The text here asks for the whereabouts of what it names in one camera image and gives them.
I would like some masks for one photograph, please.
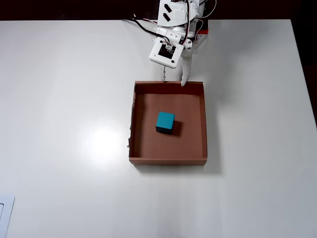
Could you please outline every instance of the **cube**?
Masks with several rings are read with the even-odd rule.
[[[156,125],[157,132],[172,134],[175,115],[171,113],[160,112]]]

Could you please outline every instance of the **cardboard box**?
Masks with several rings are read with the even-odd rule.
[[[159,112],[175,114],[171,135],[156,131]],[[204,165],[207,130],[202,82],[137,81],[129,160],[134,165]]]

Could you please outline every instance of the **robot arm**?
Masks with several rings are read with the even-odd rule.
[[[189,38],[195,36],[195,17],[201,16],[204,10],[203,5],[199,6],[199,1],[161,0],[159,3],[156,33],[165,38],[156,38],[149,59],[163,65],[162,81],[165,81],[165,67],[176,68],[181,57],[183,58],[181,85],[184,86],[189,78],[193,54],[193,42]]]

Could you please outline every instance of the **brown box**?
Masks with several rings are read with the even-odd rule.
[[[129,157],[134,165],[204,165],[207,131],[202,82],[137,81]],[[175,114],[172,135],[156,131],[159,112]]]

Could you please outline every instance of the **table surface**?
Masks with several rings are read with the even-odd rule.
[[[128,160],[152,36],[123,21],[0,22],[7,238],[315,238],[317,130],[289,20],[214,20],[193,55],[204,167]],[[179,69],[167,72],[176,80]]]

